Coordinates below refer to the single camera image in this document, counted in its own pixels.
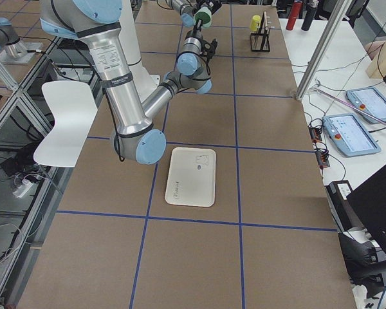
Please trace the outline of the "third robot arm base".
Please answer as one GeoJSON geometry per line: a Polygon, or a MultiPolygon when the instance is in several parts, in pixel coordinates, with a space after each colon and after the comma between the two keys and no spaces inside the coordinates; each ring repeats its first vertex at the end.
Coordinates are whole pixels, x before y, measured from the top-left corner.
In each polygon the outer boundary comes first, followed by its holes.
{"type": "Polygon", "coordinates": [[[26,65],[37,50],[42,50],[41,42],[23,41],[11,22],[0,17],[0,61],[3,64],[26,65]]]}

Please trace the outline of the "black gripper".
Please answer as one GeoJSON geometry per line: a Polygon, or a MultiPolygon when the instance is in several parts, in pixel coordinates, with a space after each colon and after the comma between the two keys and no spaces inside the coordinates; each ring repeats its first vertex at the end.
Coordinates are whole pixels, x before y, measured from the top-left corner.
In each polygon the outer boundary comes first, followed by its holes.
{"type": "Polygon", "coordinates": [[[222,2],[220,0],[199,0],[198,8],[204,7],[207,7],[211,14],[214,14],[222,7],[222,2]]]}
{"type": "Polygon", "coordinates": [[[201,19],[196,21],[196,27],[191,30],[191,37],[201,41],[203,39],[203,35],[201,33],[201,19]]]}

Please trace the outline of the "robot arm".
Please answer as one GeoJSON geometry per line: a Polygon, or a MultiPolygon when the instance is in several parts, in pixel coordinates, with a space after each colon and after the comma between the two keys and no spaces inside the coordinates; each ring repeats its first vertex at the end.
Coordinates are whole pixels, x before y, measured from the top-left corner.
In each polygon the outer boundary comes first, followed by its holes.
{"type": "Polygon", "coordinates": [[[111,110],[111,141],[121,160],[155,164],[163,156],[166,138],[154,128],[153,119],[178,93],[193,89],[206,93],[211,87],[208,63],[217,41],[203,39],[203,28],[212,23],[220,1],[167,1],[179,13],[188,32],[176,69],[145,99],[139,96],[141,65],[134,17],[129,1],[41,1],[42,29],[56,37],[82,41],[89,48],[111,110]]]}
{"type": "Polygon", "coordinates": [[[193,27],[200,21],[202,27],[209,28],[212,16],[222,7],[222,2],[216,0],[200,0],[194,4],[187,0],[169,0],[165,3],[167,7],[163,8],[178,12],[186,27],[193,27]]]}

